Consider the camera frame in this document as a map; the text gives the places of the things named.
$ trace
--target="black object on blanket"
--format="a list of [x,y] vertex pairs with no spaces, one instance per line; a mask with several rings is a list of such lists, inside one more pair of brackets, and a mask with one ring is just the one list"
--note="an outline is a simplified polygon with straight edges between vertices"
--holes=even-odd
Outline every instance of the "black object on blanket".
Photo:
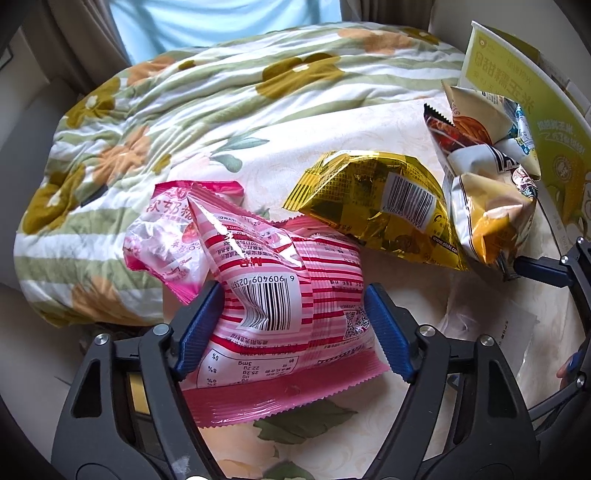
[[[561,260],[521,257],[515,262],[523,276],[568,286],[586,329],[591,320],[590,248],[581,238]],[[51,462],[67,480],[225,479],[178,387],[200,362],[221,314],[223,295],[220,284],[209,282],[170,325],[156,325],[140,338],[95,338],[74,379],[54,440]],[[392,370],[410,386],[363,479],[554,478],[548,476],[554,466],[561,466],[558,474],[565,471],[566,458],[557,455],[588,444],[577,443],[572,435],[591,429],[588,336],[571,362],[569,385],[528,411],[492,337],[468,342],[419,325],[379,284],[367,288],[365,308]],[[150,435],[135,416],[130,372],[143,378],[153,425]],[[423,460],[451,374],[459,374],[459,379],[447,441],[443,453]],[[532,422],[544,415],[534,428]]]

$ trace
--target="pink snack bag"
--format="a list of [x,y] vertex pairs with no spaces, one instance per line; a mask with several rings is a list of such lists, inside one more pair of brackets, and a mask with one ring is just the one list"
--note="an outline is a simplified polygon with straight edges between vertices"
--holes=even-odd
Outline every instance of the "pink snack bag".
[[194,184],[237,204],[244,198],[237,181],[159,183],[145,212],[127,229],[123,243],[127,267],[149,272],[184,304],[197,296],[209,272],[187,201]]
[[306,216],[266,221],[198,185],[189,206],[225,288],[203,359],[181,385],[198,426],[260,419],[388,370],[347,237]]

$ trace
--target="metal bolt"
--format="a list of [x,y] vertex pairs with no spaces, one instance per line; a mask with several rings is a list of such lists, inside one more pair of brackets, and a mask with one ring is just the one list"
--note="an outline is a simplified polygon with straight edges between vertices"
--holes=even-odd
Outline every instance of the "metal bolt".
[[424,337],[432,337],[435,335],[435,328],[431,325],[421,325],[418,332]]
[[152,329],[152,331],[154,332],[154,335],[158,335],[158,336],[166,335],[169,330],[170,330],[170,327],[168,325],[166,325],[165,323],[160,323],[159,325],[156,325]]
[[109,341],[109,334],[108,333],[101,333],[95,337],[95,343],[97,345],[104,345],[106,342]]
[[480,337],[480,342],[484,346],[493,346],[495,344],[495,339],[490,335],[482,335]]

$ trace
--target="curtain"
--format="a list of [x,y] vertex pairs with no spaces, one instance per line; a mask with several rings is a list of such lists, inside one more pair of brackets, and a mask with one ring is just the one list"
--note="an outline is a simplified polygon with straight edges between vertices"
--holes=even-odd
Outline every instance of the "curtain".
[[79,93],[130,65],[108,0],[38,0],[22,29],[47,78]]
[[429,28],[435,0],[340,0],[344,21]]

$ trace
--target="cardboard box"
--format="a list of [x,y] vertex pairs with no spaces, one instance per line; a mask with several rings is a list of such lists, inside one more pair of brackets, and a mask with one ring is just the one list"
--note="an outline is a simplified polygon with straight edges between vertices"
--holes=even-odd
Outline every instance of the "cardboard box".
[[472,22],[459,86],[519,102],[540,159],[539,200],[561,254],[591,239],[591,103],[537,49]]

